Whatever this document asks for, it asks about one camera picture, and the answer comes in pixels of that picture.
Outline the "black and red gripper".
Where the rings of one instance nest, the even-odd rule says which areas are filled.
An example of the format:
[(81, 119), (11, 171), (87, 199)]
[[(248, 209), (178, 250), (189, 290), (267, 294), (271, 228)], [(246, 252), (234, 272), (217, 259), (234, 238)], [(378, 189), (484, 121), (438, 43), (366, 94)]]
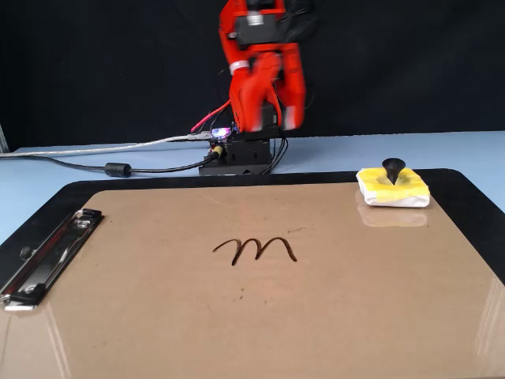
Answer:
[[(249, 11), (234, 18), (234, 40), (239, 48), (257, 44), (280, 43), (282, 32), (281, 13)], [(262, 106), (265, 100), (274, 106), (277, 122), (282, 122), (278, 98), (286, 108), (283, 126), (286, 130), (299, 128), (305, 116), (305, 79), (297, 43), (282, 45), (282, 61), (275, 52), (260, 54), (245, 82), (245, 131), (263, 129)], [(278, 98), (273, 83), (281, 68), (283, 79), (278, 81)]]

